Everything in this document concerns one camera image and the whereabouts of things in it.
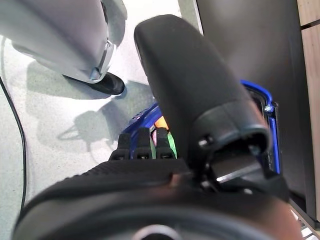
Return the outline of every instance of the white floor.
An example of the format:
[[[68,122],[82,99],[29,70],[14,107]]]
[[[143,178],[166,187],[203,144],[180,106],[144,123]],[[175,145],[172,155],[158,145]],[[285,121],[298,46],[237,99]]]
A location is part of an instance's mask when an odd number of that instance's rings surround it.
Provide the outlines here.
[[[0,76],[27,139],[27,201],[55,182],[108,160],[130,118],[154,101],[136,52],[135,26],[162,14],[182,13],[197,22],[192,0],[104,1],[110,38],[119,45],[110,72],[125,81],[125,97],[107,97],[69,82],[0,36]],[[1,90],[0,121],[0,239],[8,240],[20,210],[23,164],[17,124]]]

